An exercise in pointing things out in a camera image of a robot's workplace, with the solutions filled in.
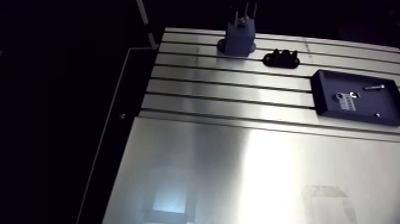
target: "aluminum t-slot table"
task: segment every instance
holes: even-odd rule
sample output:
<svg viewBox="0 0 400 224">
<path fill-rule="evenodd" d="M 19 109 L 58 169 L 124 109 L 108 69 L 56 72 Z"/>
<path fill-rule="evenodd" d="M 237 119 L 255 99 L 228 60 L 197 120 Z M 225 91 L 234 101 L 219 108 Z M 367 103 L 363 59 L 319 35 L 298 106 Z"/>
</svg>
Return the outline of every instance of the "aluminum t-slot table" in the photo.
<svg viewBox="0 0 400 224">
<path fill-rule="evenodd" d="M 167 28 L 104 224 L 399 223 L 400 128 L 319 117 L 318 69 L 400 83 L 388 46 L 257 34 L 225 58 L 224 32 Z M 266 67 L 297 50 L 297 69 Z"/>
</svg>

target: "black hold-down clamp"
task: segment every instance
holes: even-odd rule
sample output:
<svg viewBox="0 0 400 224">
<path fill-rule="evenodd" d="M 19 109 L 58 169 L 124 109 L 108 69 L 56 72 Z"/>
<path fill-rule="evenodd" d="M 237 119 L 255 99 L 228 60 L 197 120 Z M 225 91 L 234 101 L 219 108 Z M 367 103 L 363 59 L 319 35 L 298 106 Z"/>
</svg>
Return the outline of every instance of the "black hold-down clamp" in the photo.
<svg viewBox="0 0 400 224">
<path fill-rule="evenodd" d="M 278 67 L 286 69 L 295 69 L 300 64 L 297 58 L 297 51 L 290 53 L 289 50 L 283 50 L 282 53 L 275 49 L 272 54 L 266 54 L 262 62 L 269 67 Z"/>
</svg>

